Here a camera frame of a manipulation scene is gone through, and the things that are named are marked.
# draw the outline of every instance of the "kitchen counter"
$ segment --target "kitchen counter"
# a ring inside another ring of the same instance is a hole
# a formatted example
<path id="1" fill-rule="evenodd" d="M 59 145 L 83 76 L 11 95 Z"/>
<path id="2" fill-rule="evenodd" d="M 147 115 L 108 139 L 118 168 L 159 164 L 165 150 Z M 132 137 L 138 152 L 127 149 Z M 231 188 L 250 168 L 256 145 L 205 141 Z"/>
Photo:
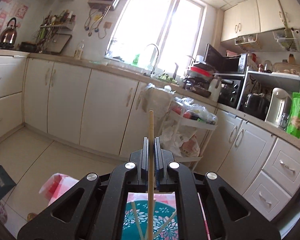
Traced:
<path id="1" fill-rule="evenodd" d="M 138 80 L 138 81 L 141 81 L 144 83 L 153 83 L 154 85 L 156 85 L 158 87 L 164 87 L 165 85 L 167 85 L 167 83 L 165 83 L 165 82 L 151 79 L 147 76 L 143 76 L 140 73 L 135 73 L 135 72 L 133 72 L 131 70 L 127 70 L 127 69 L 121 69 L 121 68 L 118 68 L 117 66 L 114 66 L 111 64 L 108 64 L 108 65 L 94 64 L 88 60 L 77 60 L 77 59 L 74 59 L 73 57 L 63 57 L 63 56 L 54 56 L 54 55 L 39 54 L 39 53 L 27 53 L 27 52 L 20 52 L 20 51 L 13 51 L 13 50 L 1 50 L 1 49 L 0 49 L 0 56 L 31 57 L 31 58 L 38 58 L 38 59 L 43 59 L 43 60 L 67 63 L 67 64 L 71 64 L 71 65 L 78 65 L 78 66 L 82 66 L 82 67 L 100 70 L 103 72 L 112 73 L 114 75 L 131 78 L 131 79 Z M 184 95 L 186 97 L 191 97 L 191 98 L 201 101 L 205 104 L 208 104 L 208 105 L 217 107 L 219 109 L 222 109 L 224 111 L 230 112 L 232 114 L 235 114 L 238 117 L 240 117 L 248 122 L 251 122 L 254 125 L 257 125 L 264 130 L 269 131 L 270 133 L 278 136 L 279 138 L 282 138 L 283 140 L 294 145 L 296 148 L 300 149 L 300 140 L 292 135 L 287 134 L 283 130 L 280 130 L 268 123 L 265 123 L 264 121 L 262 121 L 258 118 L 255 118 L 249 114 L 243 113 L 232 107 L 225 106 L 223 104 L 218 104 L 216 102 L 209 100 L 208 98 L 204 98 L 204 97 L 194 94 L 190 91 L 184 90 L 180 86 L 173 85 L 173 84 L 170 84 L 170 86 L 171 86 L 172 90 L 176 91 L 178 94 Z"/>

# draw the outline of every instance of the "power outlet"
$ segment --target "power outlet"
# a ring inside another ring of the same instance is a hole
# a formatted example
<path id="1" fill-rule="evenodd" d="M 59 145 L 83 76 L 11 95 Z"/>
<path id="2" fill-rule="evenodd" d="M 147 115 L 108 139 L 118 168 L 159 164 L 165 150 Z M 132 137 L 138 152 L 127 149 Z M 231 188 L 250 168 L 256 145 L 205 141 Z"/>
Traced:
<path id="1" fill-rule="evenodd" d="M 112 23 L 111 22 L 105 22 L 105 24 L 103 25 L 103 27 L 105 29 L 110 29 L 111 28 Z"/>

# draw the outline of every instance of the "drawer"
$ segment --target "drawer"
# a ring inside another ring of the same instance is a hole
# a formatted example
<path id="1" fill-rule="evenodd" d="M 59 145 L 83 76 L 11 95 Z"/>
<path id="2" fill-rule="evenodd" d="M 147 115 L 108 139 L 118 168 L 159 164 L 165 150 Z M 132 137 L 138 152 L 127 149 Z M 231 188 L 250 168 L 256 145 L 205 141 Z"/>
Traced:
<path id="1" fill-rule="evenodd" d="M 243 197 L 271 221 L 291 197 L 263 171 L 259 173 Z"/>
<path id="2" fill-rule="evenodd" d="M 22 93 L 0 98 L 0 137 L 22 124 Z"/>
<path id="3" fill-rule="evenodd" d="M 26 58 L 0 56 L 0 98 L 22 91 Z"/>
<path id="4" fill-rule="evenodd" d="M 300 187 L 300 150 L 278 138 L 263 170 L 293 196 Z"/>

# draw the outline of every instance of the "green package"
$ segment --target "green package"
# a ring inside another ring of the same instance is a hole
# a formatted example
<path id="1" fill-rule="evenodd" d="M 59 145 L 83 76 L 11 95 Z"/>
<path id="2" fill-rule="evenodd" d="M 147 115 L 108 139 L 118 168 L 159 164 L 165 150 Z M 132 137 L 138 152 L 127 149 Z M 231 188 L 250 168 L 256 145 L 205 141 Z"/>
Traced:
<path id="1" fill-rule="evenodd" d="M 292 93 L 292 106 L 287 133 L 300 139 L 300 93 Z"/>

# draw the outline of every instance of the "tile floor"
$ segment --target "tile floor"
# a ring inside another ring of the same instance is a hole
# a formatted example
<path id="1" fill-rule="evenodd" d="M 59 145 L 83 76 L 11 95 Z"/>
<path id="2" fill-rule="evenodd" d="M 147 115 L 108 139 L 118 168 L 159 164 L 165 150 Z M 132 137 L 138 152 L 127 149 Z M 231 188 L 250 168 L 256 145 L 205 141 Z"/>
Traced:
<path id="1" fill-rule="evenodd" d="M 17 237 L 27 215 L 40 213 L 48 200 L 39 195 L 41 186 L 59 172 L 76 179 L 95 172 L 110 173 L 121 161 L 80 151 L 22 128 L 0 143 L 0 165 L 17 183 L 3 199 L 8 213 L 6 228 Z"/>

